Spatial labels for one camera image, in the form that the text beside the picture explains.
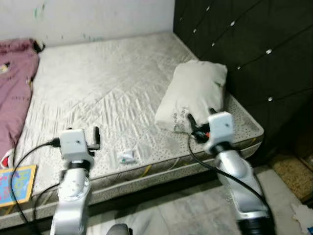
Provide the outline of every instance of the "pillowcase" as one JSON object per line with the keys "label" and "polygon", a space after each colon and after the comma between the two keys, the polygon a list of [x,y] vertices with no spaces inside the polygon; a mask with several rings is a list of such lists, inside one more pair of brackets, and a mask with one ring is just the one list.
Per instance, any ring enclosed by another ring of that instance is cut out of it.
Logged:
{"label": "pillowcase", "polygon": [[190,60],[179,64],[155,115],[161,128],[191,133],[187,114],[197,124],[207,123],[209,108],[223,108],[227,67],[208,61]]}

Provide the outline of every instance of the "pink blanket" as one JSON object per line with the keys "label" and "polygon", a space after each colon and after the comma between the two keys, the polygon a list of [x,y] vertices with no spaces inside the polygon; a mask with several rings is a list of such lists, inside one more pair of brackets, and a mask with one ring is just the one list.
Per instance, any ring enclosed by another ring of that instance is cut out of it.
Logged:
{"label": "pink blanket", "polygon": [[31,39],[0,42],[0,168],[13,166],[39,63],[34,45]]}

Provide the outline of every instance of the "quilted mattress surface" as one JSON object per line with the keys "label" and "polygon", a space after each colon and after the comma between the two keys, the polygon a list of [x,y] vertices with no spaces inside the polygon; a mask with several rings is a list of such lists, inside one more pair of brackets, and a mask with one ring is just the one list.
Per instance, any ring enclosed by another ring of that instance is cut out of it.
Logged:
{"label": "quilted mattress surface", "polygon": [[[85,129],[92,143],[94,126],[100,128],[101,150],[90,172],[93,179],[187,156],[187,136],[159,129],[154,115],[175,67],[190,59],[194,56],[172,33],[46,48],[17,159],[69,127]],[[262,127],[232,96],[225,105],[234,115],[235,142],[262,136]],[[201,145],[192,147],[202,151]],[[117,153],[126,149],[134,150],[134,164],[118,162]],[[33,194],[59,181],[59,149],[39,149],[23,163],[28,164],[38,166]]]}

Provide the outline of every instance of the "upholstered headboard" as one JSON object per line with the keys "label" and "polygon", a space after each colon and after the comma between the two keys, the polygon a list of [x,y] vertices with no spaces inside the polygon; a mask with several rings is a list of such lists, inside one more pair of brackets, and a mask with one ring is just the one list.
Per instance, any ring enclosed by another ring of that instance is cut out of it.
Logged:
{"label": "upholstered headboard", "polygon": [[268,146],[290,138],[279,133],[312,100],[312,0],[176,0],[174,32],[199,59],[227,65],[228,90]]}

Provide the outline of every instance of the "bed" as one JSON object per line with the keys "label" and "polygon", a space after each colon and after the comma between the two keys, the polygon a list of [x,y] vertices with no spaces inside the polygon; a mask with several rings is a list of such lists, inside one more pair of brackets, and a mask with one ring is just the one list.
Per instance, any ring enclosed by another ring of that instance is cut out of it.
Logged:
{"label": "bed", "polygon": [[[204,172],[188,154],[187,135],[154,124],[175,67],[195,58],[173,33],[46,48],[40,54],[17,158],[69,127],[85,129],[92,142],[92,129],[98,126],[101,150],[90,172],[91,204]],[[225,95],[224,109],[234,116],[235,145],[248,158],[260,146],[264,131],[231,94]],[[191,145],[202,160],[212,161],[201,145]],[[117,153],[129,148],[135,163],[120,164]],[[38,166],[34,199],[59,182],[60,150],[39,149],[23,163],[32,164]],[[52,216],[56,204],[56,190],[45,193],[37,218]],[[32,202],[23,207],[30,216]],[[21,223],[14,210],[0,217],[0,229]]]}

